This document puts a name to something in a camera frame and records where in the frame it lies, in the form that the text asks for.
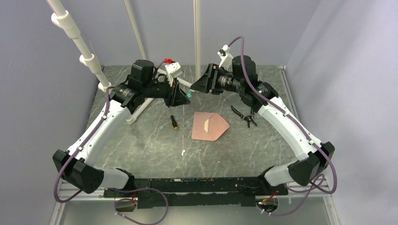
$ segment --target black pliers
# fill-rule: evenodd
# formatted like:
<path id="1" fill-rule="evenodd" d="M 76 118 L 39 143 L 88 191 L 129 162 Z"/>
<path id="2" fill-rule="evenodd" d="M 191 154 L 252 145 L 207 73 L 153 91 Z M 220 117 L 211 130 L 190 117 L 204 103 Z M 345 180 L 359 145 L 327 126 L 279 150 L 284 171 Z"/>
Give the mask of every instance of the black pliers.
<path id="1" fill-rule="evenodd" d="M 257 126 L 257 123 L 254 122 L 254 113 L 253 113 L 252 110 L 250 111 L 250 115 L 244 116 L 241 112 L 239 112 L 239 111 L 238 111 L 235 107 L 233 107 L 232 105 L 231 105 L 231 109 L 232 109 L 232 111 L 233 111 L 236 115 L 238 115 L 241 119 L 247 121 L 247 127 L 248 127 L 248 128 L 250 128 L 250 122 L 253 122 L 253 124 L 254 124 L 255 126 Z"/>

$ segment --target gray marble surface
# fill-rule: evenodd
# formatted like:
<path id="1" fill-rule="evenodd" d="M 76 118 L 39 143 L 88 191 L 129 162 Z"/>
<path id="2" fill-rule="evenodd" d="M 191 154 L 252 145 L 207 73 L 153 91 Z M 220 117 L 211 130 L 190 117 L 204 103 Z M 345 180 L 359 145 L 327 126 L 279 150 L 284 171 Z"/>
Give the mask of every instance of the gray marble surface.
<path id="1" fill-rule="evenodd" d="M 195 67 L 183 66 L 183 69 L 181 78 L 193 82 Z M 123 82 L 129 73 L 130 66 L 106 66 L 104 70 L 112 84 Z M 277 67 L 257 66 L 257 73 L 259 79 L 270 83 L 289 105 Z M 100 113 L 104 97 L 103 92 L 97 91 L 88 125 Z M 119 167 L 137 178 L 235 177 L 257 176 L 272 165 L 294 158 L 287 142 L 265 119 L 256 116 L 258 126 L 248 128 L 246 121 L 232 112 L 231 105 L 244 115 L 250 113 L 238 94 L 193 93 L 190 105 L 172 108 L 179 125 L 179 129 L 174 130 L 170 110 L 162 99 L 155 99 L 134 124 L 124 123 L 118 128 L 96 166 Z M 230 128 L 214 142 L 192 140 L 194 112 L 218 113 Z"/>

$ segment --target pink paper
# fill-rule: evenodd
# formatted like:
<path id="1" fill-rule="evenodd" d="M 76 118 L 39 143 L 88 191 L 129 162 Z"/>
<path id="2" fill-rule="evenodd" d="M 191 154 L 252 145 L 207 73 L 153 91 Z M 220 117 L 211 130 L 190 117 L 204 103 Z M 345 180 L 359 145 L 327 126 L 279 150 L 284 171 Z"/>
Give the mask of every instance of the pink paper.
<path id="1" fill-rule="evenodd" d="M 195 112 L 193 115 L 192 139 L 215 141 L 230 125 L 214 112 Z"/>

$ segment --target black metal frame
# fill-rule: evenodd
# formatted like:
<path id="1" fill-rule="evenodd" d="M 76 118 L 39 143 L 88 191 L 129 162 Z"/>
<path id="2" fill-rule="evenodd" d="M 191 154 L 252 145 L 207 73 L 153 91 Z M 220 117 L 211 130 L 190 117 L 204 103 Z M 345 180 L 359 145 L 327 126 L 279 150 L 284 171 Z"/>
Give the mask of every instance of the black metal frame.
<path id="1" fill-rule="evenodd" d="M 256 196 L 287 195 L 286 187 L 281 184 L 272 188 L 262 188 L 260 177 L 226 177 L 226 178 L 156 178 L 131 179 L 134 189 L 155 188 L 167 197 L 169 206 L 228 205 L 255 206 Z M 107 189 L 104 198 L 131 197 Z M 163 197 L 154 191 L 137 192 L 138 209 L 165 206 Z"/>

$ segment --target red connector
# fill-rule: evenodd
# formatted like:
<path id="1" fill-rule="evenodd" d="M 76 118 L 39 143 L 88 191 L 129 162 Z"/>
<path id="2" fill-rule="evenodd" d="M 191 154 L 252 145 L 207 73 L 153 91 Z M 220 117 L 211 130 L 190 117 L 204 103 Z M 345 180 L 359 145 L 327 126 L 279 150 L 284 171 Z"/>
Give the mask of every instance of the red connector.
<path id="1" fill-rule="evenodd" d="M 170 58 L 165 58 L 165 59 L 164 59 L 164 62 L 165 62 L 165 63 L 168 63 L 168 64 L 173 63 L 173 61 L 172 61 Z"/>

